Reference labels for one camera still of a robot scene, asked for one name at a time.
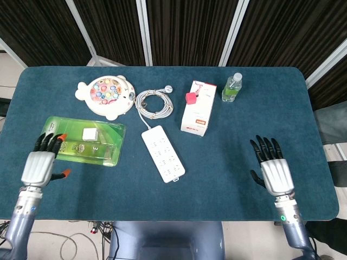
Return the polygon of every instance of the floor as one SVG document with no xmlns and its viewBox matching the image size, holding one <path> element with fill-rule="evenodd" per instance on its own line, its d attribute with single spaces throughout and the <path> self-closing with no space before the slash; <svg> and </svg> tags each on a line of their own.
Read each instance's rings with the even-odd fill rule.
<svg viewBox="0 0 347 260">
<path fill-rule="evenodd" d="M 22 72 L 22 68 L 8 54 L 0 54 L 0 98 L 11 98 Z M 0 118 L 0 132 L 5 119 Z M 347 144 L 341 145 L 347 154 Z M 324 147 L 328 160 L 341 160 L 339 153 L 334 146 Z M 336 189 L 340 202 L 339 216 L 347 218 L 347 189 Z M 59 259 L 60 247 L 64 238 L 47 233 L 52 232 L 65 236 L 74 233 L 83 233 L 88 236 L 96 245 L 99 259 L 101 259 L 101 235 L 90 233 L 91 226 L 88 222 L 68 222 L 58 220 L 38 220 L 33 227 L 30 236 L 28 259 Z M 287 246 L 286 237 L 281 226 L 274 226 L 273 222 L 223 222 L 224 241 L 227 260 L 275 260 L 293 259 L 301 255 L 298 250 Z M 81 236 L 73 237 L 78 246 L 75 259 L 92 260 L 97 259 L 91 242 Z M 342 255 L 326 244 L 317 242 L 318 253 L 320 255 L 330 255 L 335 260 L 347 260 L 347 256 Z M 68 241 L 62 248 L 64 259 L 71 259 L 75 253 L 73 243 Z"/>
</svg>

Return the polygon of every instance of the pink object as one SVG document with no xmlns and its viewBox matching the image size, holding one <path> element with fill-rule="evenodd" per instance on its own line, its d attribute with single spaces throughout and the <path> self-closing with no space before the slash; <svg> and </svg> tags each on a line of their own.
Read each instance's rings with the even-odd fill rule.
<svg viewBox="0 0 347 260">
<path fill-rule="evenodd" d="M 188 105 L 195 104 L 196 103 L 196 94 L 195 94 L 195 92 L 186 93 L 185 100 L 186 100 Z"/>
</svg>

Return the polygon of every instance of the black curtain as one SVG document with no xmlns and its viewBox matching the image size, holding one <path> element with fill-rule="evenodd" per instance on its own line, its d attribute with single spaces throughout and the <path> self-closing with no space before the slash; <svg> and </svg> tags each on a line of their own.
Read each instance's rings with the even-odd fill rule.
<svg viewBox="0 0 347 260">
<path fill-rule="evenodd" d="M 97 54 L 127 66 L 145 66 L 135 0 L 75 0 Z"/>
<path fill-rule="evenodd" d="M 0 0 L 0 37 L 28 66 L 85 66 L 91 59 L 65 0 Z"/>
<path fill-rule="evenodd" d="M 217 66 L 237 0 L 147 0 L 154 66 Z"/>
<path fill-rule="evenodd" d="M 313 110 L 347 100 L 347 56 L 309 89 L 309 95 Z"/>
<path fill-rule="evenodd" d="M 305 78 L 346 39 L 345 0 L 251 0 L 228 66 L 293 66 Z"/>
</svg>

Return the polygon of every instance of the product box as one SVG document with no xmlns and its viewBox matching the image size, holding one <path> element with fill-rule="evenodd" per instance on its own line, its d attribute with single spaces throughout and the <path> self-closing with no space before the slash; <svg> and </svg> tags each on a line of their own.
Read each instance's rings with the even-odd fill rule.
<svg viewBox="0 0 347 260">
<path fill-rule="evenodd" d="M 210 119 L 216 85 L 193 81 L 190 92 L 196 94 L 196 102 L 186 104 L 181 131 L 204 136 Z"/>
</svg>

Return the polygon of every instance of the white power strip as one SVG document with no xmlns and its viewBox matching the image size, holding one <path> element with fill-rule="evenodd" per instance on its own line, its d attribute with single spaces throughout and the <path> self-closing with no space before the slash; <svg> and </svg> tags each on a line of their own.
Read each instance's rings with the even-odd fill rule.
<svg viewBox="0 0 347 260">
<path fill-rule="evenodd" d="M 179 160 L 174 148 L 161 126 L 156 126 L 142 133 L 148 151 L 156 164 L 163 181 L 178 181 L 185 173 L 185 169 Z"/>
</svg>

